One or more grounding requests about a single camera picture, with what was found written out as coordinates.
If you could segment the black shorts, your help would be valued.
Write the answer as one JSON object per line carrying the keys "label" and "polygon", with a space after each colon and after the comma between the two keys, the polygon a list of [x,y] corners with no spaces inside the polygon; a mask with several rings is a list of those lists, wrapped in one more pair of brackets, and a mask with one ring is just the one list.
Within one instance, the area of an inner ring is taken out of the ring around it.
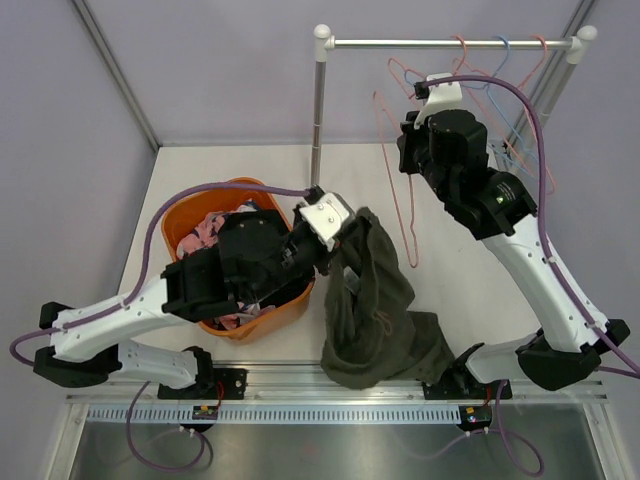
{"label": "black shorts", "polygon": [[[289,230],[293,228],[293,227],[289,228],[286,226],[286,223],[284,222],[281,214],[277,210],[275,209],[267,209],[267,210],[274,210],[279,214],[280,224],[282,226],[286,227]],[[260,303],[260,304],[266,304],[266,305],[275,305],[276,307],[279,307],[281,305],[288,303],[289,301],[294,299],[296,296],[298,296],[302,291],[304,291],[304,289],[309,285],[309,282],[313,279],[313,276],[314,274],[309,275],[305,278],[300,278],[298,280],[295,280],[290,284],[288,284],[287,286],[285,286],[284,288],[282,288],[281,290],[271,295],[233,295],[233,294],[232,295],[236,301],[242,302],[245,304]]]}

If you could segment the pink shark print shorts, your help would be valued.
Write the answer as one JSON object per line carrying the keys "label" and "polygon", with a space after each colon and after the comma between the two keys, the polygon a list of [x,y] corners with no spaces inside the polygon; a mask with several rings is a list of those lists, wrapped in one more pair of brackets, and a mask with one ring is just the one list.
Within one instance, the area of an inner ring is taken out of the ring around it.
{"label": "pink shark print shorts", "polygon": [[[260,207],[252,199],[242,203],[237,209],[227,212],[209,212],[204,219],[185,237],[176,247],[176,255],[179,260],[202,249],[212,248],[218,243],[218,236],[227,218],[236,213],[248,213],[259,211]],[[244,326],[254,319],[271,313],[276,309],[275,305],[238,303],[240,311],[212,320],[207,323],[214,330],[231,331]]]}

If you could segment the olive green shorts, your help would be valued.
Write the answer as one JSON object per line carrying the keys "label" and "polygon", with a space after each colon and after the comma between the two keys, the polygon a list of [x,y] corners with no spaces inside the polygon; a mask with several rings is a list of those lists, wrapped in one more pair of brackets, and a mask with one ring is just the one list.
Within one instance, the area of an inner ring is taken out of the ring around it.
{"label": "olive green shorts", "polygon": [[387,380],[438,383],[455,357],[438,316],[412,311],[414,300],[389,234],[369,208],[360,208],[329,264],[324,373],[352,390]]}

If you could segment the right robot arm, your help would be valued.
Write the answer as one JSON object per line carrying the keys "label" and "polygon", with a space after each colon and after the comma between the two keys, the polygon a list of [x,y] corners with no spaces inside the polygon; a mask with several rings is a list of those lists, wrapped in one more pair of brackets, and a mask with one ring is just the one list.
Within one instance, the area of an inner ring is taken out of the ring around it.
{"label": "right robot arm", "polygon": [[595,372],[630,329],[577,285],[540,233],[541,212],[521,180],[490,166],[486,127],[466,110],[449,109],[426,117],[410,111],[400,131],[400,171],[426,180],[445,211],[502,264],[541,325],[531,338],[466,350],[452,375],[457,392],[474,397],[515,378],[556,391]]}

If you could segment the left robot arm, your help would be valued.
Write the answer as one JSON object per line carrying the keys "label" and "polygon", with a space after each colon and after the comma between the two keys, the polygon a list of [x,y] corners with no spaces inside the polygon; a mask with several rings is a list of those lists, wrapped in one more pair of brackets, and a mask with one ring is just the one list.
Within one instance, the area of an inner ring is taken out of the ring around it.
{"label": "left robot arm", "polygon": [[294,228],[282,233],[274,210],[230,215],[217,243],[170,264],[130,298],[86,308],[91,322],[74,326],[77,309],[44,306],[57,316],[49,346],[37,350],[35,374],[65,388],[113,378],[158,383],[166,398],[200,399],[218,386],[211,356],[200,347],[171,351],[136,342],[160,328],[239,312],[307,278],[337,249],[353,214],[327,204],[300,207]]}

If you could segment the orange plastic laundry basket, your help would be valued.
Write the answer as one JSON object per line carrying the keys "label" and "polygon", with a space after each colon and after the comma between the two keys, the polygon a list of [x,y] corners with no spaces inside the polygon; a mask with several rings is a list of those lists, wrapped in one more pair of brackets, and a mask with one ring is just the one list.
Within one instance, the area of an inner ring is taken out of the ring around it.
{"label": "orange plastic laundry basket", "polygon": [[164,310],[190,322],[197,322],[208,333],[230,341],[251,343],[298,320],[306,311],[315,275],[309,285],[288,303],[271,313],[231,331],[214,330],[207,320],[240,311],[238,301],[228,292],[221,271],[217,244],[179,260],[176,247],[209,212],[237,209],[252,199],[260,210],[277,210],[286,226],[292,228],[272,195],[263,191],[262,183],[238,178],[219,189],[188,196],[170,206],[162,220],[162,233],[170,248],[174,265],[168,267],[163,278],[168,282],[168,302]]}

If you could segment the white and steel clothes rack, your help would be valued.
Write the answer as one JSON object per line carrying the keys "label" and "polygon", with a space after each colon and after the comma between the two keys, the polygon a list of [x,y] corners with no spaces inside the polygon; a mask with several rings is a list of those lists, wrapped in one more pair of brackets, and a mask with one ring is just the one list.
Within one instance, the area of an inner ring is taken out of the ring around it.
{"label": "white and steel clothes rack", "polygon": [[584,25],[571,36],[561,39],[545,40],[543,42],[533,40],[509,40],[502,42],[498,39],[465,40],[451,39],[424,39],[424,40],[397,40],[397,39],[338,39],[332,34],[329,26],[319,24],[314,29],[314,106],[313,106],[313,133],[310,158],[310,182],[317,184],[320,181],[322,127],[324,114],[324,96],[326,85],[326,70],[329,52],[336,49],[386,49],[386,50],[537,50],[559,51],[559,56],[549,59],[549,66],[541,74],[534,87],[531,101],[539,111],[542,124],[546,124],[560,95],[565,89],[577,65],[584,59],[587,51],[596,40],[598,30],[592,25]]}

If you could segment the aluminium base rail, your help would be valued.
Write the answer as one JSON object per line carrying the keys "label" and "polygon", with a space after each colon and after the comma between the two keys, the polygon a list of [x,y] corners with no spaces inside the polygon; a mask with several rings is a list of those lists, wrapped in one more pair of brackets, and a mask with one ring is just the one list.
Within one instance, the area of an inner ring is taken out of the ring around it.
{"label": "aluminium base rail", "polygon": [[[425,403],[422,384],[416,380],[392,380],[365,390],[351,390],[330,380],[317,362],[224,362],[216,368],[246,371],[246,404],[418,404]],[[528,380],[510,382],[512,404],[607,404],[607,387],[598,378],[581,381],[557,391],[546,391]]]}

